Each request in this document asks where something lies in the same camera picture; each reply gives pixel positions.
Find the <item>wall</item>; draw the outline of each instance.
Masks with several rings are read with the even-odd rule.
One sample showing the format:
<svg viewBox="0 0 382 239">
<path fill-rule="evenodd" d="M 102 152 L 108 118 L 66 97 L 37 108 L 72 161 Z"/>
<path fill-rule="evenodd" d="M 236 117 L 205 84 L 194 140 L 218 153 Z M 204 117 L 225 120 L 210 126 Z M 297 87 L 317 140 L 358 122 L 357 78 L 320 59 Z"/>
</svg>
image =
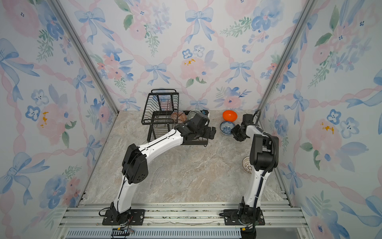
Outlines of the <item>wall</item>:
<svg viewBox="0 0 382 239">
<path fill-rule="evenodd" d="M 316 239 L 382 238 L 381 10 L 319 0 L 262 120 Z"/>
<path fill-rule="evenodd" d="M 181 109 L 256 109 L 305 0 L 174 3 L 61 1 L 121 110 L 157 88 Z"/>
<path fill-rule="evenodd" d="M 50 238 L 115 115 L 45 1 L 0 4 L 0 238 Z"/>
</svg>

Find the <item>metal corner post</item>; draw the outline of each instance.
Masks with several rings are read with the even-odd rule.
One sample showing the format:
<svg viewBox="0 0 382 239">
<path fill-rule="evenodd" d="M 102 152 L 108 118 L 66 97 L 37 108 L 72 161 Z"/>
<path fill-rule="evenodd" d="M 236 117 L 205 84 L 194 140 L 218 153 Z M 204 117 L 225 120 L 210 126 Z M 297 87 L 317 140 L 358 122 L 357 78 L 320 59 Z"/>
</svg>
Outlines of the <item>metal corner post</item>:
<svg viewBox="0 0 382 239">
<path fill-rule="evenodd" d="M 75 48 L 77 49 L 78 53 L 80 54 L 82 60 L 84 61 L 85 65 L 89 69 L 94 81 L 96 82 L 97 86 L 100 88 L 101 93 L 104 95 L 106 101 L 108 102 L 110 107 L 113 109 L 113 112 L 117 115 L 118 114 L 118 108 L 115 105 L 109 92 L 107 91 L 106 86 L 103 83 L 102 79 L 99 77 L 96 67 L 93 65 L 89 54 L 87 53 L 84 45 L 82 44 L 81 40 L 79 39 L 79 36 L 76 33 L 72 23 L 70 22 L 68 15 L 66 14 L 64 8 L 62 7 L 62 5 L 60 3 L 60 0 L 49 0 L 49 3 L 52 7 L 52 10 L 56 14 L 57 18 L 60 20 L 63 27 L 68 32 L 69 37 L 73 42 L 73 45 L 75 46 Z"/>
<path fill-rule="evenodd" d="M 292 32 L 291 38 L 290 38 L 288 44 L 286 45 L 286 47 L 285 47 L 285 49 L 281 55 L 280 63 L 277 65 L 277 67 L 275 69 L 275 73 L 273 74 L 271 80 L 269 81 L 267 89 L 265 90 L 264 96 L 261 98 L 261 102 L 260 102 L 257 110 L 263 110 L 264 109 L 264 107 L 265 107 L 265 105 L 269 99 L 269 96 L 271 95 L 272 90 L 275 87 L 276 82 L 281 75 L 282 69 L 284 69 L 284 66 L 287 64 L 288 58 L 292 54 L 292 51 L 296 45 L 296 42 L 299 39 L 299 37 L 301 36 L 301 33 L 302 33 L 302 31 L 303 31 L 303 29 L 304 29 L 304 27 L 305 27 L 305 25 L 309 19 L 309 16 L 310 16 L 316 2 L 317 2 L 316 0 L 307 0 L 304 9 L 301 12 L 300 19 L 297 22 L 296 28 Z"/>
</svg>

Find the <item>black mounting plate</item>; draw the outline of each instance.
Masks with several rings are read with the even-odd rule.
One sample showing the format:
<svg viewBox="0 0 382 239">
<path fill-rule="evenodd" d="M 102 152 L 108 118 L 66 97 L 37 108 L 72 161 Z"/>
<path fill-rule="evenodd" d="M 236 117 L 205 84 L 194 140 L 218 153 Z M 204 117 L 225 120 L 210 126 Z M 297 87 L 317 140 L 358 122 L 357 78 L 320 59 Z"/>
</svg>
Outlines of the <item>black mounting plate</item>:
<svg viewBox="0 0 382 239">
<path fill-rule="evenodd" d="M 237 214 L 238 210 L 224 209 L 223 213 L 225 214 L 225 213 L 233 212 L 233 211 L 235 211 L 235 213 L 231 213 L 230 217 L 227 217 L 227 216 L 224 217 L 224 224 L 226 226 L 243 226 L 243 224 L 239 221 L 239 215 Z M 256 226 L 257 225 L 260 225 L 260 226 L 265 225 L 265 220 L 264 220 L 264 216 L 261 209 L 259 212 L 259 219 L 256 221 Z"/>
<path fill-rule="evenodd" d="M 104 226 L 119 226 L 121 221 L 127 222 L 127 219 L 133 216 L 130 222 L 130 226 L 142 226 L 143 225 L 143 219 L 144 219 L 144 209 L 130 209 L 130 213 L 126 213 L 124 215 L 121 215 L 121 218 L 119 221 L 114 221 L 112 219 L 112 211 L 108 209 L 105 213 L 104 220 L 102 221 L 102 225 Z"/>
</svg>

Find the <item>bowl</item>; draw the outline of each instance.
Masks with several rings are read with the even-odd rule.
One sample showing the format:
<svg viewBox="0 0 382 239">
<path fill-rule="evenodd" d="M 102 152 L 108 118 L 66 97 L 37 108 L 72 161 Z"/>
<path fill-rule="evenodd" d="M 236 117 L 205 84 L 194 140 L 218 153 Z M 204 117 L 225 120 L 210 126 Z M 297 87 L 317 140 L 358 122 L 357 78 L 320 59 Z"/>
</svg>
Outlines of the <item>bowl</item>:
<svg viewBox="0 0 382 239">
<path fill-rule="evenodd" d="M 223 119 L 225 121 L 235 121 L 238 118 L 238 115 L 235 113 L 235 111 L 224 111 L 223 112 Z"/>
<path fill-rule="evenodd" d="M 220 124 L 220 130 L 225 135 L 232 135 L 231 129 L 235 127 L 235 124 L 231 121 L 224 121 Z"/>
</svg>

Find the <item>orange bowl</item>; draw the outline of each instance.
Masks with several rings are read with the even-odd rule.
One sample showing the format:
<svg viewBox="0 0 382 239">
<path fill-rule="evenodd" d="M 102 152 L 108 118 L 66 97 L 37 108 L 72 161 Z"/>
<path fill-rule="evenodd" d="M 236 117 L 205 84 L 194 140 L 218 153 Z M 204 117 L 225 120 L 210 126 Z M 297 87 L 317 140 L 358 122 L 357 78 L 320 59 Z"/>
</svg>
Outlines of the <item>orange bowl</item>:
<svg viewBox="0 0 382 239">
<path fill-rule="evenodd" d="M 238 118 L 238 115 L 235 113 L 235 111 L 224 111 L 223 112 L 223 119 L 225 121 L 235 121 Z"/>
</svg>

